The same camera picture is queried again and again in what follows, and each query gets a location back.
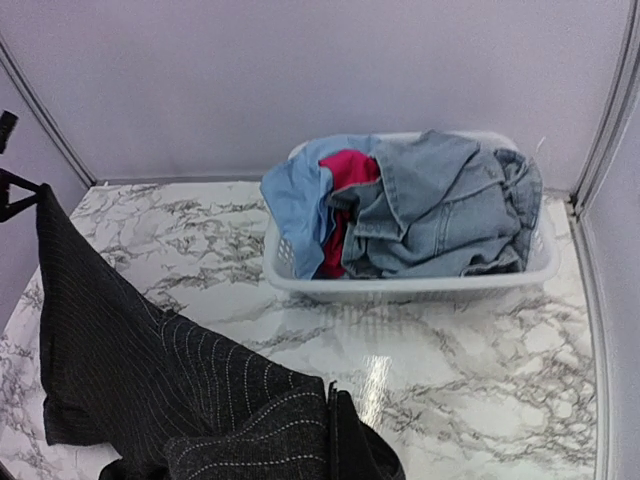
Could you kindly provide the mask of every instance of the denim jacket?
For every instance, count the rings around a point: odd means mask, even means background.
[[[356,278],[445,277],[526,268],[540,210],[534,163],[506,149],[430,131],[381,142],[374,184],[334,192],[351,209],[342,264]]]

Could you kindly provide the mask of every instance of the dark cloth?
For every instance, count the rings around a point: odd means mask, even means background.
[[[40,363],[49,444],[109,442],[103,479],[402,479],[346,392],[147,301],[43,185]]]

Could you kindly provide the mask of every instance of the light blue shirt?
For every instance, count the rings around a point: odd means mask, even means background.
[[[262,178],[260,191],[280,235],[291,243],[296,278],[313,278],[324,261],[322,246],[334,228],[325,202],[333,188],[333,176],[318,162],[342,150],[369,155],[378,143],[380,139],[374,135],[334,135],[313,140]]]

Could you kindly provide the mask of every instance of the white wall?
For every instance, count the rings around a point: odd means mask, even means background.
[[[585,214],[603,292],[612,480],[640,478],[640,110]]]
[[[628,0],[3,0],[0,30],[100,178],[262,173],[336,132],[494,129],[569,189]]]
[[[36,184],[50,184],[61,205],[70,212],[87,189],[65,163],[0,67],[0,113],[2,110],[15,113],[19,119],[7,149],[0,155],[0,168]],[[29,194],[19,188],[10,193],[12,197],[16,195],[15,198]],[[38,265],[37,247],[34,207],[7,223],[0,223],[0,332]]]

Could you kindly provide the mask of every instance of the marble table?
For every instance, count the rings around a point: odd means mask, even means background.
[[[562,253],[543,286],[474,303],[318,304],[262,275],[267,213],[255,183],[93,188],[80,232],[144,295],[289,368],[338,380],[409,479],[590,480],[595,373],[562,201]],[[0,339],[0,460],[22,479],[91,479],[106,445],[47,446],[38,272]]]

